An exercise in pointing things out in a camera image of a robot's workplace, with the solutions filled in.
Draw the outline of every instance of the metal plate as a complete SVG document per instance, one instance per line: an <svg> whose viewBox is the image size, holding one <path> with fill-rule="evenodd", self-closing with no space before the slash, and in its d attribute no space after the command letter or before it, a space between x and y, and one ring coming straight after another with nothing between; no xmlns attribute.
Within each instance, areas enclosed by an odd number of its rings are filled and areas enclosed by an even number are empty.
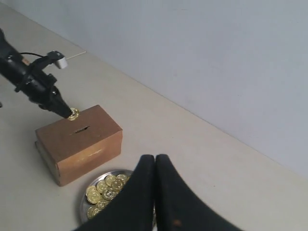
<svg viewBox="0 0 308 231"><path fill-rule="evenodd" d="M96 186L96 184L100 181L105 179L106 176L112 174L112 175L119 175L119 174L125 174L127 176L130 176L132 174L133 171L131 170L126 170L126 169L120 169L120 170L114 170L114 171L110 171L110 172L106 172L104 174L102 174L101 176L99 176L98 178L96 178L94 181L92 181L91 184L89 184L85 189L84 189L84 193L81 199L81 204L80 204L80 219L82 223L87 222L89 219L87 217L87 210L88 208L90 208L90 206L92 206L86 198L86 189L91 186L94 185Z"/></svg>

